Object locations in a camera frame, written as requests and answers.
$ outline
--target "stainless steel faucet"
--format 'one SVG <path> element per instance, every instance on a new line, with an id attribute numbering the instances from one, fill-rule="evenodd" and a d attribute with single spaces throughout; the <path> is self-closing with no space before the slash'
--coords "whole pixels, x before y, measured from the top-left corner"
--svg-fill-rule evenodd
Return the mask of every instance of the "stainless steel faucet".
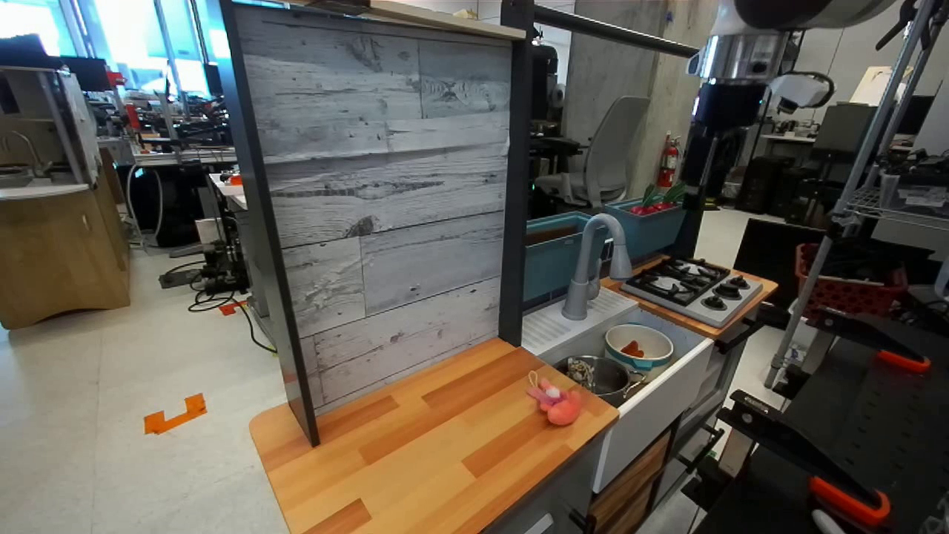
<path id="1" fill-rule="evenodd" d="M 570 283 L 570 292 L 565 292 L 565 299 L 559 308 L 559 316 L 570 322 L 583 322 L 588 304 L 595 299 L 595 295 L 600 295 L 600 261 L 592 258 L 592 228 L 595 227 L 604 227 L 608 236 L 613 237 L 610 277 L 613 279 L 631 277 L 622 222 L 610 213 L 591 218 L 583 227 L 583 237 L 580 237 L 580 256 L 576 261 L 576 273 L 571 273 L 571 283 Z"/>
<path id="2" fill-rule="evenodd" d="M 24 130 L 0 130 L 5 138 L 17 138 L 24 147 L 30 147 L 30 158 L 33 158 L 33 176 L 45 176 L 45 160 L 36 152 L 36 144 L 24 135 Z"/>

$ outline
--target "bowl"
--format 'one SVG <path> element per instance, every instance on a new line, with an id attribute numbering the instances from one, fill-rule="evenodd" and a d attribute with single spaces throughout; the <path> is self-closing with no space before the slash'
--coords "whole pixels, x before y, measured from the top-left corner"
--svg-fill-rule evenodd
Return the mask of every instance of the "bowl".
<path id="1" fill-rule="evenodd" d="M 625 391 L 635 385 L 625 366 L 595 354 L 570 356 L 555 368 L 613 406 L 620 406 Z"/>
<path id="2" fill-rule="evenodd" d="M 650 327 L 641 323 L 613 323 L 604 330 L 604 347 L 608 354 L 622 362 L 631 366 L 637 372 L 651 372 L 659 366 L 665 366 L 672 356 L 672 342 Z"/>

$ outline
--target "metal rack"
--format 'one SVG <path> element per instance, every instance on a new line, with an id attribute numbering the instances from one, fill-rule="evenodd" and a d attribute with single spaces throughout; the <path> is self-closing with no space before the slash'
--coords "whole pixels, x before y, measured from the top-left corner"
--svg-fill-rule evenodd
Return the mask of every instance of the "metal rack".
<path id="1" fill-rule="evenodd" d="M 846 181 L 846 190 L 840 192 L 832 212 L 829 212 L 829 231 L 825 236 L 813 264 L 809 264 L 809 273 L 807 273 L 807 283 L 798 295 L 798 304 L 795 304 L 795 311 L 792 311 L 792 322 L 782 332 L 782 342 L 770 359 L 770 372 L 767 372 L 767 385 L 776 385 L 786 366 L 788 366 L 788 351 L 792 351 L 792 342 L 795 342 L 795 332 L 798 332 L 798 323 L 804 319 L 804 308 L 816 292 L 816 283 L 828 264 L 828 256 L 832 250 L 832 241 L 840 237 L 849 237 L 855 236 L 862 222 L 868 221 L 881 221 L 881 222 L 893 222 L 893 221 L 902 221 L 911 227 L 926 227 L 930 231 L 939 231 L 942 236 L 942 244 L 949 241 L 949 228 L 942 221 L 942 228 L 938 228 L 930 221 L 933 218 L 920 218 L 920 213 L 911 213 L 911 212 L 893 212 L 893 209 L 884 209 L 881 204 L 881 158 L 889 152 L 889 144 L 893 144 L 893 135 L 898 129 L 898 123 L 905 120 L 908 114 L 908 103 L 911 103 L 911 95 L 917 93 L 917 84 L 923 77 L 923 69 L 933 50 L 933 41 L 939 38 L 939 29 L 945 23 L 945 16 L 949 16 L 949 0 L 923 0 L 917 10 L 914 10 L 914 0 L 905 0 L 905 16 L 914 16 L 911 23 L 908 23 L 908 37 L 905 37 L 905 47 L 893 66 L 893 77 L 884 89 L 884 99 L 881 99 L 881 108 L 874 111 L 868 129 L 866 129 L 866 138 L 862 138 L 862 147 L 858 152 L 858 160 L 852 167 L 852 176 Z M 895 241 L 895 244 L 908 244 L 908 237 L 902 231 L 884 231 L 884 236 L 874 236 L 881 241 Z"/>

